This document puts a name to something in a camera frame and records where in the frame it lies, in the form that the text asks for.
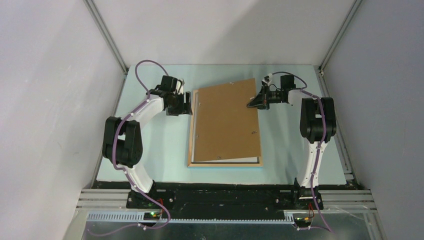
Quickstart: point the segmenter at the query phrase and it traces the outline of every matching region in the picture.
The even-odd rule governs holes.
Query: metal sheet
[[[362,214],[332,214],[325,219],[335,234],[321,229],[302,230],[287,224],[222,224],[222,223],[169,223],[166,227],[144,231],[141,227],[128,227],[115,234],[101,237],[102,240],[369,240],[368,228]],[[86,229],[92,233],[107,233],[128,223],[122,222],[87,222]],[[314,226],[322,226],[319,217],[314,219]],[[85,231],[85,240],[100,239]]]
[[[145,219],[145,214],[155,212],[152,209],[148,211],[90,211],[87,216],[87,222],[122,222],[122,223],[151,223],[151,220]],[[158,220],[160,223],[166,222],[166,219]],[[170,223],[181,224],[293,224],[292,213],[287,213],[284,219],[245,219],[245,220],[224,220],[224,219],[185,219],[171,218]]]

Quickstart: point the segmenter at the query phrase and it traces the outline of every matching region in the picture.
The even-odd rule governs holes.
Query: red wire
[[[308,209],[307,216],[310,218],[311,217],[311,204],[310,203],[307,205],[307,209]]]
[[[309,216],[310,216],[310,218],[315,217],[314,207],[312,207],[312,204],[311,203],[309,203]]]
[[[162,198],[159,198],[158,202],[160,202],[160,204],[162,205],[164,204],[164,200],[162,200]]]

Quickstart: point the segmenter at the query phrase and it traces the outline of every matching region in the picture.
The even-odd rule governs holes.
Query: white wall
[[[123,59],[319,65],[354,0],[96,0]]]
[[[83,1],[0,1],[1,239],[62,239],[122,78]]]
[[[364,1],[324,78],[388,239],[423,239],[424,1]]]

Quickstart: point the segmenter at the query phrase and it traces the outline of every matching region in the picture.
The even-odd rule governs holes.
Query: brown cardboard
[[[194,163],[262,159],[258,110],[246,107],[255,95],[254,78],[197,90],[197,105],[193,109],[196,124],[193,119],[191,123],[195,136],[190,136],[194,141],[193,152],[189,149],[190,155],[194,154]]]

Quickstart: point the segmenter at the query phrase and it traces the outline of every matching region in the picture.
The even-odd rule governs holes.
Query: light blue table surface
[[[314,67],[311,65],[165,65],[170,76],[184,79],[184,91],[255,78],[256,89],[268,73],[286,71],[303,78],[307,90],[321,95]],[[144,84],[154,88],[160,84],[163,71],[155,65],[141,65],[138,75]],[[280,77],[274,77],[280,86]],[[131,66],[116,111],[123,116],[144,97],[146,91]],[[139,164],[157,182],[217,183],[217,184],[293,184],[305,163],[304,139],[299,131],[300,107],[289,104],[271,104],[270,110],[259,110],[259,130],[263,167],[245,168],[188,168],[190,116],[156,115],[142,130],[143,155]],[[101,160],[98,181],[127,181],[108,159]],[[322,157],[319,184],[345,184],[346,179],[334,139]]]

